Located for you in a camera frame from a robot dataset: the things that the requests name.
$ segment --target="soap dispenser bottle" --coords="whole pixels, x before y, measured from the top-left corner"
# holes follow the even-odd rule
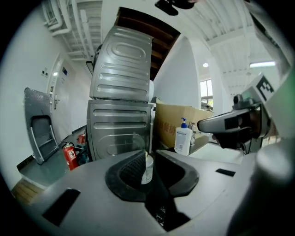
[[[176,128],[174,150],[181,155],[188,156],[193,131],[189,129],[188,125],[185,123],[186,118],[182,119],[183,123],[181,124],[181,127]]]

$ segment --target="wooden floor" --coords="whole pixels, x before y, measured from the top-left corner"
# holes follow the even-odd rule
[[[22,179],[13,188],[12,194],[16,200],[22,202],[23,204],[29,205],[33,198],[39,195],[42,191],[43,189]]]

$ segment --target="window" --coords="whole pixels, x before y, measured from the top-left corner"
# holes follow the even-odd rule
[[[206,80],[200,83],[201,87],[201,102],[207,103],[210,107],[213,108],[213,90],[212,90],[212,81]]]

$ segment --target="fire extinguisher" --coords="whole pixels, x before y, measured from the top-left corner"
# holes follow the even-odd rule
[[[65,160],[69,166],[70,171],[74,170],[76,167],[79,166],[77,155],[75,152],[75,146],[72,142],[67,142],[63,146],[63,152],[64,152]]]

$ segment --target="white door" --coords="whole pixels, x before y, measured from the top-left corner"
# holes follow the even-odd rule
[[[75,71],[64,59],[59,59],[59,70],[53,88],[52,120],[57,142],[63,141],[71,134],[71,84],[75,79]]]

